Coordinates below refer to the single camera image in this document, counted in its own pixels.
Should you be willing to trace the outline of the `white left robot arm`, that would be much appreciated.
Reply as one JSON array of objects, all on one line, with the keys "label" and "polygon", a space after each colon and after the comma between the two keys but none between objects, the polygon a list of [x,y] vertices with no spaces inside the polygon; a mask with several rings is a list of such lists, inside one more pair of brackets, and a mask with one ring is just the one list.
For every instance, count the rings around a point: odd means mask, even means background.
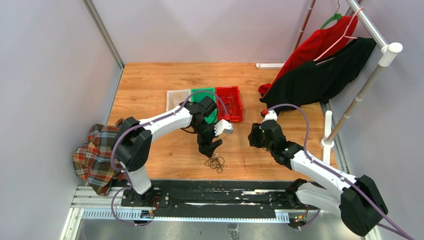
[{"label": "white left robot arm", "polygon": [[145,164],[149,158],[151,144],[158,138],[178,129],[192,128],[197,135],[198,151],[211,158],[223,142],[217,137],[231,134],[234,126],[226,118],[208,123],[208,117],[217,108],[215,101],[205,96],[199,102],[189,99],[160,115],[136,120],[124,120],[115,137],[111,159],[117,159],[122,166],[127,184],[134,193],[134,200],[140,206],[149,206],[153,201],[152,183]]}]

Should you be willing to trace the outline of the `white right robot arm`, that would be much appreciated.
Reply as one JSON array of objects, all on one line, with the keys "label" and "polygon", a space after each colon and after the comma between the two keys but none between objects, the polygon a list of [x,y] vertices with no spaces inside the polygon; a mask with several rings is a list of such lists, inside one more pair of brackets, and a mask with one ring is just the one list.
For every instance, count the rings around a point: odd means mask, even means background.
[{"label": "white right robot arm", "polygon": [[302,173],[286,188],[286,203],[294,209],[312,205],[341,219],[354,234],[364,237],[388,214],[372,178],[356,177],[317,159],[296,142],[289,141],[275,120],[253,123],[250,146],[264,148],[279,164]]}]

